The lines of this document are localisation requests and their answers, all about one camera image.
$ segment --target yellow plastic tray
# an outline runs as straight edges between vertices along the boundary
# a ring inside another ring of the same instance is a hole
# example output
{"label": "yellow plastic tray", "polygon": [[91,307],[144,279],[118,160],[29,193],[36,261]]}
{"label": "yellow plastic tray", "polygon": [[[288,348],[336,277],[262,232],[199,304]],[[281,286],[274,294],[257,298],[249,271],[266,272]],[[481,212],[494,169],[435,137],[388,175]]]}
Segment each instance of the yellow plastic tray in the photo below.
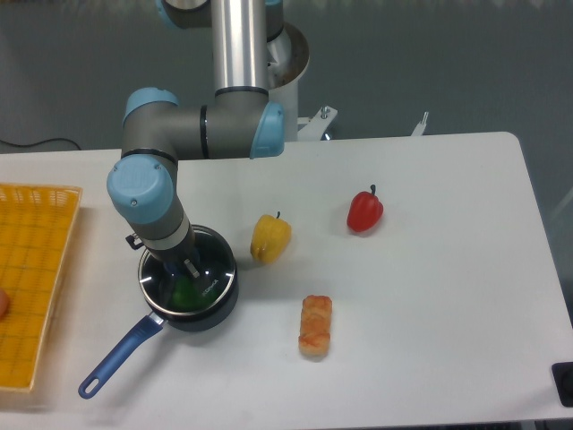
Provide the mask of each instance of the yellow plastic tray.
{"label": "yellow plastic tray", "polygon": [[81,188],[0,184],[0,390],[30,391]]}

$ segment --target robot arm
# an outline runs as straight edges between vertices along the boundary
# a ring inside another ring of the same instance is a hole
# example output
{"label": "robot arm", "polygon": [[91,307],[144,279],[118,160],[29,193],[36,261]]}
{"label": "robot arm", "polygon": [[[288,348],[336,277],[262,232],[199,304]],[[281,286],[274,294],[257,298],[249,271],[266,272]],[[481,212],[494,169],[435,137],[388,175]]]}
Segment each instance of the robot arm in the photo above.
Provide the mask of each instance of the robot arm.
{"label": "robot arm", "polygon": [[[205,2],[191,3],[208,10]],[[272,3],[282,13],[282,3]],[[142,244],[162,262],[184,262],[192,274],[194,234],[176,193],[178,161],[277,156],[285,141],[283,109],[269,102],[264,1],[212,0],[210,12],[215,103],[180,109],[168,91],[135,91],[122,158],[107,178],[115,208]]]}

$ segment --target cooking pot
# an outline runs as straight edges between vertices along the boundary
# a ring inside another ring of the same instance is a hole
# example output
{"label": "cooking pot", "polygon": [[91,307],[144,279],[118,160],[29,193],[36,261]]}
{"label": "cooking pot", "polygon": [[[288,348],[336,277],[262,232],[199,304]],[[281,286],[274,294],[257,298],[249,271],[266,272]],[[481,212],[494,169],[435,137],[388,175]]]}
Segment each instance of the cooking pot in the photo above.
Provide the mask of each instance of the cooking pot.
{"label": "cooking pot", "polygon": [[183,263],[160,262],[146,250],[138,279],[151,308],[81,383],[78,393],[91,399],[145,340],[165,322],[183,331],[204,331],[221,323],[239,294],[236,261],[227,241],[215,230],[192,226],[195,249],[190,271]]}

